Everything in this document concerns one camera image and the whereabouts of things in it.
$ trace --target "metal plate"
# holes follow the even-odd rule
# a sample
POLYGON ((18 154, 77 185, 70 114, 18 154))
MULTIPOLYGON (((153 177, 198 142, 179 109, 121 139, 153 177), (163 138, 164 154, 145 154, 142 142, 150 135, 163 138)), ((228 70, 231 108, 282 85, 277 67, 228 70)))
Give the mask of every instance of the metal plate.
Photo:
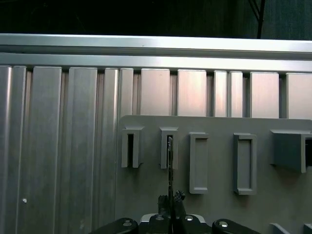
POLYGON ((300 175, 270 165, 273 157, 270 130, 311 131, 310 120, 126 116, 120 120, 119 129, 124 126, 144 127, 142 151, 145 159, 139 169, 122 169, 120 163, 117 164, 116 210, 120 215, 116 218, 123 213, 138 219, 142 213, 156 210, 156 197, 162 192, 160 186, 164 186, 167 180, 165 176, 161 177, 162 170, 159 160, 156 160, 160 157, 160 127, 178 128, 179 155, 178 169, 174 172, 174 190, 186 193, 184 206, 188 213, 203 216, 208 224, 228 218, 260 233, 269 233, 270 223, 273 222, 290 233, 300 233, 304 223, 312 218, 312 168, 300 175), (207 162, 198 167, 198 170, 205 168, 208 172, 206 195, 189 193, 190 133, 194 132, 209 134, 207 162), (234 133, 250 133, 257 137, 256 195, 234 193, 234 133))

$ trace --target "aluminum profile wall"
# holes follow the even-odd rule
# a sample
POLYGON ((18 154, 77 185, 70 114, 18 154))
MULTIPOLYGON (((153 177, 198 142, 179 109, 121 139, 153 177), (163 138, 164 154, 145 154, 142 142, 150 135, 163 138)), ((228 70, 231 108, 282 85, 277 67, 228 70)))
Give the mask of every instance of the aluminum profile wall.
POLYGON ((15 49, 0 54, 1 234, 86 234, 114 220, 124 115, 312 119, 308 60, 15 49))

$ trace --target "bolt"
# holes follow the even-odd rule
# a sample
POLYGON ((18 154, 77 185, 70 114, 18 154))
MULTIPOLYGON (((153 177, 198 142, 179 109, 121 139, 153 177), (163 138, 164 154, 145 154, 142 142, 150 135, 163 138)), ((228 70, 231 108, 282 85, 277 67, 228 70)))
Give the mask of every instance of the bolt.
POLYGON ((193 220, 193 217, 190 216, 190 215, 187 215, 187 216, 185 216, 185 219, 186 219, 187 221, 192 221, 192 220, 193 220))
POLYGON ((227 222, 224 222, 224 221, 221 221, 219 222, 219 225, 222 227, 222 228, 227 228, 229 225, 227 222))
POLYGON ((129 227, 129 226, 131 226, 132 225, 132 223, 130 222, 130 220, 126 220, 124 223, 123 223, 123 226, 125 226, 125 227, 129 227))

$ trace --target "rectangular slot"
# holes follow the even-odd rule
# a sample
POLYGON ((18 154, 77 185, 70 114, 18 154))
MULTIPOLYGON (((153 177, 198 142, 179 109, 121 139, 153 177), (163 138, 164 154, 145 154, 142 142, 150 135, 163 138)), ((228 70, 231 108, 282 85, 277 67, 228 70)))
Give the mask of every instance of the rectangular slot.
POLYGON ((177 115, 205 117, 206 114, 206 71, 178 70, 177 115))
POLYGON ((134 135, 133 134, 128 134, 128 162, 133 161, 133 140, 134 140, 134 135))
POLYGON ((190 193, 208 192, 208 134, 191 133, 190 193))
POLYGON ((142 163, 140 154, 141 129, 122 129, 121 167, 138 168, 142 163))
POLYGON ((256 193, 256 136, 234 134, 234 191, 239 195, 256 193))
POLYGON ((177 128, 160 128, 161 130, 161 156, 160 156, 160 168, 168 168, 168 138, 172 137, 172 151, 173 151, 173 169, 177 169, 178 164, 178 144, 176 143, 177 139, 177 128))
POLYGON ((312 167, 312 138, 306 139, 306 167, 312 167))

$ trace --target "slot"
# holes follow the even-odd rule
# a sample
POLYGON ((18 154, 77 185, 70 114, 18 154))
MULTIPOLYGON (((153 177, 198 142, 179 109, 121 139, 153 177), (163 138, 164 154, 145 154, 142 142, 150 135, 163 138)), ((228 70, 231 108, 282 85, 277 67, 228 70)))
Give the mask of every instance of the slot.
POLYGON ((169 160, 169 148, 168 141, 171 142, 171 153, 170 153, 170 162, 172 169, 177 169, 177 151, 178 144, 177 141, 177 128, 160 128, 161 130, 161 155, 160 155, 160 168, 167 169, 168 168, 168 160, 169 160))
POLYGON ((128 162, 133 162, 133 141, 134 135, 128 134, 128 162))
POLYGON ((312 167, 312 138, 306 139, 305 143, 306 167, 312 167))

